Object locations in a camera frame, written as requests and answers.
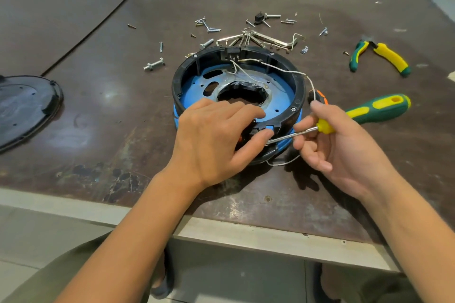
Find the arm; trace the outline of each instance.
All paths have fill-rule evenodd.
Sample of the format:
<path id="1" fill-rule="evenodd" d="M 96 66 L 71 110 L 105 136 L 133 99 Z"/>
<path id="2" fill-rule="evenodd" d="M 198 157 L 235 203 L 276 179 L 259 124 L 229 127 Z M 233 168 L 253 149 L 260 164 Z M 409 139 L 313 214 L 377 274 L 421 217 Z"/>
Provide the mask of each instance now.
<path id="1" fill-rule="evenodd" d="M 273 135 L 260 131 L 235 151 L 243 129 L 264 116 L 260 107 L 242 102 L 202 99 L 188 108 L 180 116 L 167 167 L 55 302 L 138 302 L 168 238 L 197 194 L 240 172 Z"/>
<path id="2" fill-rule="evenodd" d="M 426 303 L 453 302 L 455 233 L 344 111 L 317 101 L 311 109 L 313 114 L 294 126 L 296 132 L 321 117 L 336 133 L 298 136 L 294 147 L 312 168 L 361 201 Z"/>

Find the green and yellow pliers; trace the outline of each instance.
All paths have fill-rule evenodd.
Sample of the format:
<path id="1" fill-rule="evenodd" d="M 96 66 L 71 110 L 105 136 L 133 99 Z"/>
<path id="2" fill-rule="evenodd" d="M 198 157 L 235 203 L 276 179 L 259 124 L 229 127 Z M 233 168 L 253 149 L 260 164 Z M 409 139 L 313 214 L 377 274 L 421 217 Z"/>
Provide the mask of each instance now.
<path id="1" fill-rule="evenodd" d="M 380 56 L 389 60 L 397 68 L 401 76 L 406 77 L 411 73 L 411 68 L 407 62 L 400 55 L 388 48 L 385 43 L 375 44 L 373 41 L 364 40 L 361 40 L 359 43 L 357 43 L 354 53 L 351 56 L 349 68 L 352 72 L 357 71 L 357 67 L 359 66 L 359 57 L 368 49 L 368 47 L 372 47 L 376 54 L 379 54 Z"/>

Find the black round cover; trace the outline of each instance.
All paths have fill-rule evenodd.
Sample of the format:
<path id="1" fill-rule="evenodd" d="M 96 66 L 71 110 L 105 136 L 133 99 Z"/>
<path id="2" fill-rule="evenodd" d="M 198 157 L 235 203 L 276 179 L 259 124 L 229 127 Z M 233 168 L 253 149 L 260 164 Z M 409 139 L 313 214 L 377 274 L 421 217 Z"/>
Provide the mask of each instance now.
<path id="1" fill-rule="evenodd" d="M 0 75 L 0 152 L 31 137 L 60 108 L 60 86 L 40 76 Z"/>

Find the person's left hand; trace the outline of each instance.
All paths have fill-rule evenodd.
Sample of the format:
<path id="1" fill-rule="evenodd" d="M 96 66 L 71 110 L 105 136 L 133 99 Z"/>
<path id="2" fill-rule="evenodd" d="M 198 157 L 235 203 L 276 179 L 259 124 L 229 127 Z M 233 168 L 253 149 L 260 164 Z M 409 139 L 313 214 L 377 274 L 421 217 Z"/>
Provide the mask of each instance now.
<path id="1" fill-rule="evenodd" d="M 273 136 L 263 129 L 235 151 L 242 131 L 265 117 L 258 106 L 230 104 L 203 98 L 187 108 L 178 120 L 174 151 L 165 171 L 185 178 L 199 193 L 242 171 Z"/>

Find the central hole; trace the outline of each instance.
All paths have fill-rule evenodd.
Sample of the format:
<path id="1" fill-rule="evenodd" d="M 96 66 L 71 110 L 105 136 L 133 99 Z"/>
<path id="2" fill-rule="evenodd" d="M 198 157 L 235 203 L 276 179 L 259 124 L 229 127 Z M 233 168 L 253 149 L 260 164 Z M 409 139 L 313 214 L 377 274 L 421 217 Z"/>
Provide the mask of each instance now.
<path id="1" fill-rule="evenodd" d="M 218 95 L 219 101 L 234 103 L 242 101 L 245 104 L 261 105 L 267 99 L 264 88 L 248 82 L 234 82 L 227 85 Z"/>

